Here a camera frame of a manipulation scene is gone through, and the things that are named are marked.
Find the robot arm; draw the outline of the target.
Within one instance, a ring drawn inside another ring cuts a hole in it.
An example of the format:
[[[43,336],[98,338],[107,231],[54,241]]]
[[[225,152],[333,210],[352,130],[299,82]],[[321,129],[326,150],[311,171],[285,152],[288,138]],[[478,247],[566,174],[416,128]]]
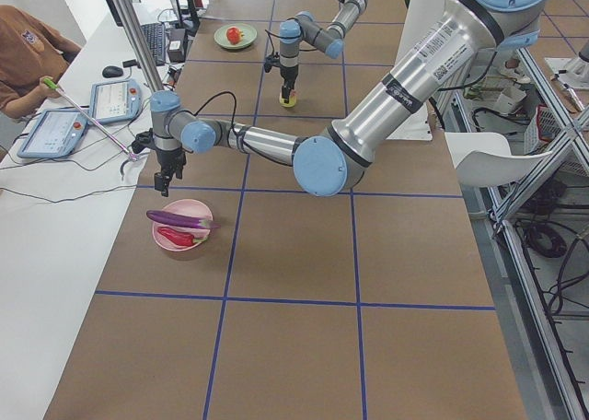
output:
[[[267,31],[271,52],[265,57],[263,70],[280,70],[282,85],[279,103],[285,108],[296,104],[295,83],[299,74],[299,54],[303,44],[331,59],[341,56],[344,40],[358,18],[365,12],[368,0],[336,0],[339,11],[330,23],[320,23],[309,11],[301,11],[280,24],[279,31]]]
[[[315,196],[352,188],[375,160],[378,146],[483,49],[519,49],[533,44],[547,0],[445,0],[439,20],[344,118],[321,134],[297,137],[207,119],[180,104],[172,91],[150,99],[152,126],[138,134],[134,154],[156,152],[155,187],[167,193],[180,178],[188,153],[215,146],[256,154],[289,166],[299,186]]]

